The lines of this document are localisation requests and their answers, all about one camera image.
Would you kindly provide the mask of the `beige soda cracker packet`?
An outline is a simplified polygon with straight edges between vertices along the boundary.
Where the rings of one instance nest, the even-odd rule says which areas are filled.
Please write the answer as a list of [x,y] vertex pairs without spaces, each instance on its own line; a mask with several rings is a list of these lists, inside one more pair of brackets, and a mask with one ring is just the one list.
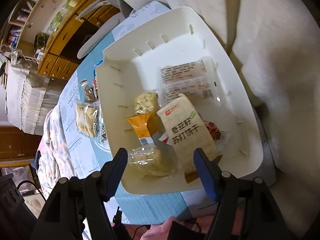
[[180,166],[189,184],[199,175],[194,165],[194,151],[203,149],[210,161],[218,163],[222,158],[212,135],[190,100],[179,94],[178,98],[157,111],[168,134]]

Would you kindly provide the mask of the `red white snack packet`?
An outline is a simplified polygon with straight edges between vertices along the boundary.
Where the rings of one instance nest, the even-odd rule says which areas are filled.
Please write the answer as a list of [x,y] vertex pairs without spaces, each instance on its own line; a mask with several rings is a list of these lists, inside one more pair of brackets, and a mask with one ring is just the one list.
[[[217,148],[217,151],[220,153],[224,149],[224,147],[228,144],[231,134],[227,133],[225,131],[220,130],[216,124],[210,121],[203,121],[206,128],[208,129],[210,135],[212,136],[213,140],[215,141],[215,145]],[[165,132],[163,135],[161,135],[158,139],[159,141],[168,144],[172,146],[172,142],[168,137],[167,132]]]

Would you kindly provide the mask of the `clear wrapped yellow pastry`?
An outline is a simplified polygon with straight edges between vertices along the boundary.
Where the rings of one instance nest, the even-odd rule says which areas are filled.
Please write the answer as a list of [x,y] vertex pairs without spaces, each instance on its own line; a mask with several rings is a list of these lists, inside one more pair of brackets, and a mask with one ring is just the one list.
[[155,144],[147,144],[128,153],[128,164],[145,176],[166,177],[176,171],[174,159]]

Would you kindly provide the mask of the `dark jerky clear packet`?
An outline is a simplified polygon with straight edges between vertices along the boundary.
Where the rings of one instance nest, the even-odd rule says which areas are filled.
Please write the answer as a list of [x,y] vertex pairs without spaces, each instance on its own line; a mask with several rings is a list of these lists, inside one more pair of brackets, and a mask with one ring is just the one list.
[[107,134],[106,134],[106,130],[105,130],[103,119],[101,119],[99,121],[99,137],[100,137],[100,141],[101,142],[107,140]]

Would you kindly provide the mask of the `floral blanket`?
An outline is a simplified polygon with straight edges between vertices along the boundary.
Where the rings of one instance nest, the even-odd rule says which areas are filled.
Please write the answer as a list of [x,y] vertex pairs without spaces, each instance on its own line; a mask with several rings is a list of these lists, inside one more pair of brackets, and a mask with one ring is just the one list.
[[39,144],[39,169],[37,176],[42,193],[48,198],[60,178],[76,176],[62,125],[59,105],[45,118],[43,136]]

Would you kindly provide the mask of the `orange wrapped rice cracker snack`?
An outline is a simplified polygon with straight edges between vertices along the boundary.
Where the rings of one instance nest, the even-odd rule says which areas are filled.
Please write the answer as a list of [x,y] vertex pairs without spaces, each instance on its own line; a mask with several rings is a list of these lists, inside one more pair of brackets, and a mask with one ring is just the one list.
[[142,146],[154,144],[153,136],[159,130],[158,96],[154,91],[140,93],[134,99],[135,115],[127,117],[126,120],[132,126]]

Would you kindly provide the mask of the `small nut bar packet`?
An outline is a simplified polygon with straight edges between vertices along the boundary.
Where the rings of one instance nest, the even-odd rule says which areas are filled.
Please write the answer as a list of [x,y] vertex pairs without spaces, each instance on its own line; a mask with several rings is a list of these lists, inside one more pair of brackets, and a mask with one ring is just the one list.
[[82,80],[80,82],[80,86],[83,90],[86,102],[92,103],[97,100],[97,98],[95,97],[94,91],[93,91],[93,87],[88,84],[87,80]]

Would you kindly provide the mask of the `clear white printed snack bag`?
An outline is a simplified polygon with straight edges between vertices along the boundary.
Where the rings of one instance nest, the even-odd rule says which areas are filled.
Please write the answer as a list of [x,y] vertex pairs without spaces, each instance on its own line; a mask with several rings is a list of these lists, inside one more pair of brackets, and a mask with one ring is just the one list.
[[197,61],[159,68],[159,98],[163,105],[184,94],[190,99],[219,97],[219,78],[210,56]]

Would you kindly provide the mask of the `blue red snack packet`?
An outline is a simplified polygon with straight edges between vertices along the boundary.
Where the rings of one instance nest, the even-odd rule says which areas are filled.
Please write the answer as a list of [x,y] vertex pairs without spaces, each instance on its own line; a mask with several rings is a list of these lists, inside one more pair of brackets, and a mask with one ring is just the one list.
[[98,82],[97,82],[97,71],[96,68],[97,66],[101,65],[103,63],[103,60],[100,60],[98,63],[96,63],[93,67],[93,92],[95,94],[96,98],[99,98],[98,96]]

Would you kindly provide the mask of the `white plastic storage bin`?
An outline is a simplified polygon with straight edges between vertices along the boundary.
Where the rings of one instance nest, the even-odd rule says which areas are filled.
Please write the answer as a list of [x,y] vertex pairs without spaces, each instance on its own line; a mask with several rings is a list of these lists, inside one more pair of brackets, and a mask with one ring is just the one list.
[[263,148],[242,81],[208,25],[190,7],[163,13],[116,39],[97,67],[98,93],[111,152],[142,145],[129,117],[142,109],[140,97],[155,92],[165,117],[172,101],[188,97],[189,118],[211,121],[229,136],[213,143],[219,167],[241,178],[255,172]]

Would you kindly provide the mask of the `white lace covered cabinet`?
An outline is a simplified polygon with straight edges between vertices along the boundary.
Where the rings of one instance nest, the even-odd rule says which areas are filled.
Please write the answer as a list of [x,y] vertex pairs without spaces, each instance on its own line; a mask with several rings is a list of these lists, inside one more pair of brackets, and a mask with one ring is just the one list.
[[8,65],[6,110],[8,121],[24,133],[43,135],[44,120],[53,109],[66,81],[37,74],[33,68]]

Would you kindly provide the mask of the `white sofa cushions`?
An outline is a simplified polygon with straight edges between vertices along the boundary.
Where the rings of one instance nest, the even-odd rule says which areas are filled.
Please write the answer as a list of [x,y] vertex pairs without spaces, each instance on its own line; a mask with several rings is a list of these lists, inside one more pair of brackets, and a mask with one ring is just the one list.
[[[153,0],[124,0],[139,9]],[[302,0],[157,0],[188,6],[211,27],[263,124],[276,167],[272,193],[288,227],[319,212],[319,26]]]

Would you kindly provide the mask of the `wooden desk with drawers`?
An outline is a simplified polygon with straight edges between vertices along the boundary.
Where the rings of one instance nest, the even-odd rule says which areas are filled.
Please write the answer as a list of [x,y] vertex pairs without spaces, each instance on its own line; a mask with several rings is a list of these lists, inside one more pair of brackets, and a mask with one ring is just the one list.
[[80,0],[50,35],[37,73],[67,81],[83,61],[80,48],[120,10],[107,0]]

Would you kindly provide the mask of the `grey white office chair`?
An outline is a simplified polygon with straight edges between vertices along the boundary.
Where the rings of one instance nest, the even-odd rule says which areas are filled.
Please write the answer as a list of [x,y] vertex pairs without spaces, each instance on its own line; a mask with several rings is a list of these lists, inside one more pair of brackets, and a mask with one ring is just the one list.
[[77,58],[84,58],[112,29],[123,22],[133,12],[133,8],[124,0],[95,0],[76,16],[77,20],[83,20],[88,14],[92,14],[88,21],[98,27],[79,49]]

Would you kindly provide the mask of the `wooden wall bookshelf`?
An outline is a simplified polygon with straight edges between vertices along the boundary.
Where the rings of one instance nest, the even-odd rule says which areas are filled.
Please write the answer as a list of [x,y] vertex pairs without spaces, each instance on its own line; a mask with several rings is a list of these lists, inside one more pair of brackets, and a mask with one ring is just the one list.
[[30,59],[35,55],[35,37],[46,33],[67,0],[18,0],[1,28],[1,52],[18,49]]

